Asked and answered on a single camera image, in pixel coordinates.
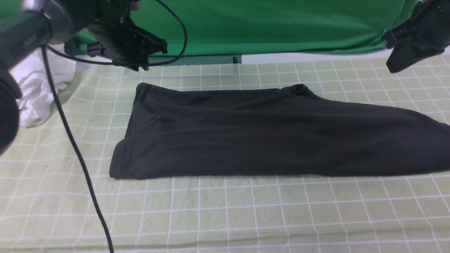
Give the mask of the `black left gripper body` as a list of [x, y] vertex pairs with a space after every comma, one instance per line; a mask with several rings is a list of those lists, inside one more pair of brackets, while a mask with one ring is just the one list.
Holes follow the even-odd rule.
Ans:
[[98, 0], [97, 18], [87, 27], [97, 42], [88, 44], [90, 57], [102, 57], [116, 65], [148, 70], [148, 57], [167, 53], [164, 39], [138, 27], [130, 13], [141, 8], [139, 0]]

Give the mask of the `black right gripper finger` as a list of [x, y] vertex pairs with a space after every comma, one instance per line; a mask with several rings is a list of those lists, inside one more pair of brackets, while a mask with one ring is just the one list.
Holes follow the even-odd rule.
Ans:
[[422, 60], [441, 55], [442, 53], [444, 53], [447, 45], [386, 44], [386, 48], [392, 49], [392, 52], [386, 62], [386, 66], [390, 73], [395, 74], [411, 67], [412, 65]]

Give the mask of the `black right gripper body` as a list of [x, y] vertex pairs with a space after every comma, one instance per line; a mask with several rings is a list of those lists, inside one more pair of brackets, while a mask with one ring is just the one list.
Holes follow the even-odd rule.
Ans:
[[442, 53], [450, 44], [450, 2], [420, 0], [409, 19], [387, 29], [381, 41], [386, 48], [407, 45], [420, 50]]

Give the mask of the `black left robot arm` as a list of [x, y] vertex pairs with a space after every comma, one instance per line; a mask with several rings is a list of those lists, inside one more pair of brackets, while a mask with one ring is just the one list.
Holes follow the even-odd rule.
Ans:
[[38, 48], [64, 44], [82, 29], [97, 40], [87, 54], [133, 70], [149, 66], [148, 57], [167, 53], [167, 42], [137, 27], [130, 17], [138, 0], [24, 0], [21, 13], [1, 22], [1, 152], [19, 128], [20, 88], [9, 73]]

